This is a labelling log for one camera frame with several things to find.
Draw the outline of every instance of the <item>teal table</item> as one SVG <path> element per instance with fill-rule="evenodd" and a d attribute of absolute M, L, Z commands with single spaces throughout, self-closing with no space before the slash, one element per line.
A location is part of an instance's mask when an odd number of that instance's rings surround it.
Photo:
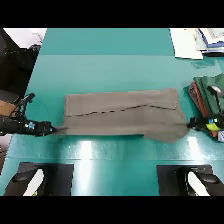
<path fill-rule="evenodd" d="M 215 76 L 223 59 L 177 59 L 168 29 L 48 29 L 27 93 L 27 116 L 63 123 L 66 94 L 177 88 L 187 119 L 197 115 L 187 88 Z M 20 162 L 74 164 L 72 195 L 159 195 L 156 165 L 211 164 L 224 181 L 224 143 L 191 130 L 176 143 L 140 136 L 14 135 L 0 194 Z"/>

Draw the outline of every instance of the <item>cardboard box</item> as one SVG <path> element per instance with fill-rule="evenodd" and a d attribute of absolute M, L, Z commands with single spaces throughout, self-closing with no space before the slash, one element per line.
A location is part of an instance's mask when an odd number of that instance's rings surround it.
<path fill-rule="evenodd" d="M 9 114 L 15 109 L 15 105 L 0 100 L 0 114 L 9 116 Z"/>

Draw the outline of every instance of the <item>table surface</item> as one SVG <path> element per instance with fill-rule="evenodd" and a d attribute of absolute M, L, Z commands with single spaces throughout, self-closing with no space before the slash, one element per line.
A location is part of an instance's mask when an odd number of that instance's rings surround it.
<path fill-rule="evenodd" d="M 189 119 L 195 76 L 215 76 L 222 58 L 177 59 L 164 29 L 48 29 L 27 93 L 27 117 L 62 125 L 66 94 L 177 88 Z M 224 181 L 224 145 L 191 130 L 176 143 L 140 136 L 14 135 L 0 176 L 0 194 L 19 162 L 75 164 L 72 195 L 159 195 L 156 165 L 211 164 Z"/>

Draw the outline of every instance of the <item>stack of clothes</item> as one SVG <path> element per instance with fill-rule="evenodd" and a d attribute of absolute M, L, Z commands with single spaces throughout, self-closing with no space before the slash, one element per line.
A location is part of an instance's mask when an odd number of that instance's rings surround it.
<path fill-rule="evenodd" d="M 220 89 L 224 90 L 224 74 L 215 77 L 195 77 L 194 81 L 189 86 L 189 95 L 203 117 L 219 113 L 215 96 L 207 90 L 208 86 L 218 86 Z M 221 109 L 224 110 L 224 99 L 219 98 L 219 101 Z M 210 134 L 212 137 L 218 139 L 218 141 L 224 142 L 224 131 L 212 131 Z"/>
<path fill-rule="evenodd" d="M 203 54 L 224 53 L 224 28 L 196 28 L 196 50 Z"/>

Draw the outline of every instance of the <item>green cloth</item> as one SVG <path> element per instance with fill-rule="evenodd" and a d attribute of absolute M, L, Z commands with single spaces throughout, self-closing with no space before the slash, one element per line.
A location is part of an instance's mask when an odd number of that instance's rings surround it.
<path fill-rule="evenodd" d="M 194 81 L 196 82 L 201 96 L 203 98 L 203 101 L 205 103 L 205 106 L 209 112 L 211 113 L 218 113 L 218 106 L 216 103 L 215 96 L 213 96 L 207 89 L 208 86 L 218 86 L 220 89 L 224 90 L 224 74 L 219 74 L 215 77 L 208 77 L 208 76 L 203 76 L 203 77 L 195 77 Z M 224 110 L 224 99 L 219 98 L 221 108 Z"/>

